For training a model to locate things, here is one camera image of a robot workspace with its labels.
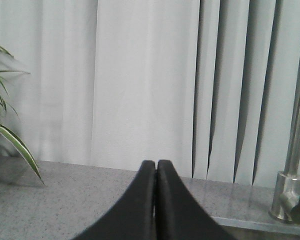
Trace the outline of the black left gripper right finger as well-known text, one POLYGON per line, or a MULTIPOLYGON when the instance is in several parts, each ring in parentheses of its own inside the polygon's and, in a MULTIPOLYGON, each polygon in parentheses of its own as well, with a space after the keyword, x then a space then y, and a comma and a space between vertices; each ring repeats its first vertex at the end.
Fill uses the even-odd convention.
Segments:
POLYGON ((183 184, 170 160, 157 165, 155 221, 158 240, 234 240, 183 184))

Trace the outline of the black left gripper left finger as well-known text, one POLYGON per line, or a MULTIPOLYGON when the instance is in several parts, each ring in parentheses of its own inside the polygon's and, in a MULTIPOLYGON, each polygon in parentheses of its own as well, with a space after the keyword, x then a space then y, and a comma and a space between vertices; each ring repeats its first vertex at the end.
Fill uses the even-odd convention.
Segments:
POLYGON ((76 240, 151 240, 156 167, 144 160, 121 198, 76 240))

